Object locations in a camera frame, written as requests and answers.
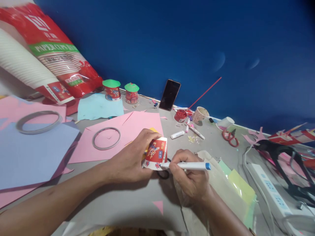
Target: red straw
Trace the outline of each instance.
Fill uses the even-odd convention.
[[[205,95],[221,78],[222,78],[222,77],[220,77],[213,85],[211,85],[211,87],[208,88],[207,91],[205,91],[205,92],[203,93],[203,95]],[[200,98],[198,98],[188,109],[190,109],[193,105],[195,105],[195,103],[198,102],[198,100],[201,99],[203,95],[201,95]]]

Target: glue stick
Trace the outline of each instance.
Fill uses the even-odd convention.
[[[172,134],[171,135],[171,139],[176,139],[176,138],[178,138],[178,137],[180,137],[180,136],[182,136],[182,135],[184,135],[185,134],[185,132],[182,130],[182,131],[179,131],[179,132],[177,132],[177,133],[175,133],[175,134]]]

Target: smartphone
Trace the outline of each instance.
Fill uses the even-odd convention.
[[[159,108],[170,111],[177,97],[181,84],[174,80],[167,80]]]

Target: paper ring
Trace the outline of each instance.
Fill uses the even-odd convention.
[[[51,125],[42,128],[42,129],[37,129],[37,130],[23,130],[23,125],[28,122],[29,120],[36,118],[38,116],[42,115],[57,115],[58,119],[52,123]],[[45,133],[53,128],[55,128],[57,125],[59,125],[62,121],[62,116],[56,112],[56,111],[39,111],[39,112],[34,112],[32,114],[29,114],[27,116],[24,116],[21,118],[15,125],[15,128],[22,134],[40,134],[40,133]]]
[[[113,130],[116,130],[116,131],[118,132],[119,138],[118,138],[117,142],[114,143],[113,145],[111,145],[110,147],[98,147],[98,146],[96,146],[96,144],[95,144],[95,138],[96,138],[96,136],[97,136],[100,132],[102,132],[102,131],[104,131],[104,130],[107,130],[107,129],[113,129]],[[121,136],[120,131],[119,131],[117,128],[115,128],[115,127],[106,127],[106,128],[104,128],[104,129],[100,129],[100,130],[97,131],[97,132],[94,134],[94,136],[93,136],[93,139],[92,139],[93,147],[96,148],[96,149],[98,149],[98,150],[101,150],[101,151],[109,150],[109,149],[115,147],[115,146],[119,143],[120,136]]]

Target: red scissors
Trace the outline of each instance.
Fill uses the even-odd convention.
[[[239,141],[237,140],[237,138],[235,138],[235,131],[236,129],[234,129],[232,132],[229,132],[229,131],[222,131],[222,137],[224,138],[224,140],[226,141],[229,141],[229,144],[232,146],[232,147],[238,147],[239,146]],[[235,144],[232,144],[231,141],[235,139],[236,141],[236,145]]]

